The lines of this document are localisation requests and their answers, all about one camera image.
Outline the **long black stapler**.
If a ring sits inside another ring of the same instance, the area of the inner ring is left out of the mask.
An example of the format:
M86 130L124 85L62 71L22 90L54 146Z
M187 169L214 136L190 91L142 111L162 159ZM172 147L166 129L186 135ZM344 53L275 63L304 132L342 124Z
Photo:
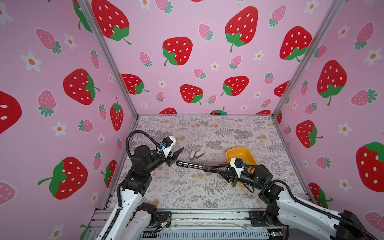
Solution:
M204 172L209 173L225 173L225 174L232 174L232 168L230 167L223 167L223 166L202 166L202 165L196 165L191 163L186 163L182 161L176 161L176 165L182 168L192 168L197 170L202 170Z

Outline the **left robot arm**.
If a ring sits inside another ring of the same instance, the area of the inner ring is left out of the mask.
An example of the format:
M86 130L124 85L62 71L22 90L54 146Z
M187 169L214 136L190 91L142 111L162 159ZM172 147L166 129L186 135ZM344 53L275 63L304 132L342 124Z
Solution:
M135 134L147 137L155 148L151 150L150 147L141 145L131 153L131 138ZM116 188L118 203L97 236L98 240L136 240L147 227L157 224L157 207L143 203L142 199L152 181L151 173L164 163L168 166L173 165L184 150L180 148L172 152L176 142L177 140L170 136L158 143L141 130L133 131L128 135L126 151L132 166Z

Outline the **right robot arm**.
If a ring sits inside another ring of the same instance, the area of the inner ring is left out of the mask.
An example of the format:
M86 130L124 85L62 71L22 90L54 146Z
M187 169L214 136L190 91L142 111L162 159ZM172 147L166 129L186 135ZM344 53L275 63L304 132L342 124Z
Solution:
M375 239L352 212L339 213L294 196L290 187L282 180L275 180L263 165L231 159L222 166L229 183L234 186L240 183L260 191L258 196L268 205L265 216L271 225L280 222L319 240Z

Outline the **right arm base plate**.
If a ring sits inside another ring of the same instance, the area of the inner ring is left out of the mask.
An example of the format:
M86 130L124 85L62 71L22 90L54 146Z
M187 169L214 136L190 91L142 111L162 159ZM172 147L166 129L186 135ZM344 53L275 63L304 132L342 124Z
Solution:
M247 218L252 227L277 226L276 217L268 211L249 211Z

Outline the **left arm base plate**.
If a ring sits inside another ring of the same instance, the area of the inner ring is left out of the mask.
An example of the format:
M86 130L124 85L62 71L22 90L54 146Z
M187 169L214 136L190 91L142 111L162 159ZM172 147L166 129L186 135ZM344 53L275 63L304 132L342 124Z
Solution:
M150 228L169 228L172 221L172 212L158 212L158 215L153 224L150 224Z

